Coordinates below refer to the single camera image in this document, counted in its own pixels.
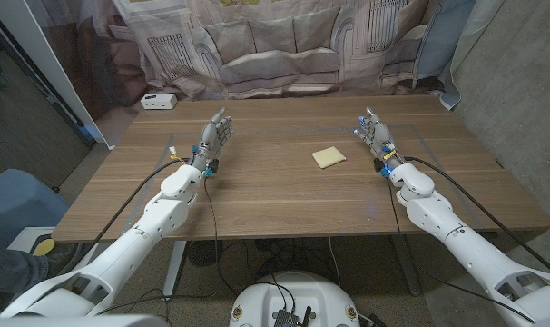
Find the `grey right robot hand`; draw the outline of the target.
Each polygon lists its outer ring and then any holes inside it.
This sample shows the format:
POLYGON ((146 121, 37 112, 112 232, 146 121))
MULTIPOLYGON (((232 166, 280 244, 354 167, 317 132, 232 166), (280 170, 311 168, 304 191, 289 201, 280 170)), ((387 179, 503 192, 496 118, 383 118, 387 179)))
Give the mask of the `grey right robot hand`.
POLYGON ((353 134, 369 148, 377 172, 389 176, 395 168, 405 163, 398 154, 388 127, 370 107, 366 108, 366 114, 360 116, 358 122, 360 128, 356 128, 353 134))

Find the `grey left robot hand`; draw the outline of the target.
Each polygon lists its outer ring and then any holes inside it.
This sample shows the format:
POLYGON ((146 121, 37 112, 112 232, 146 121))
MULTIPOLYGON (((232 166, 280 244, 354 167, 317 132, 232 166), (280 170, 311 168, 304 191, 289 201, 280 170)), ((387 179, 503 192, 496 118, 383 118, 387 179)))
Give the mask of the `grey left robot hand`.
POLYGON ((204 171, 210 161, 220 156, 222 147, 232 135, 232 120, 222 107, 203 127, 189 165, 204 171))

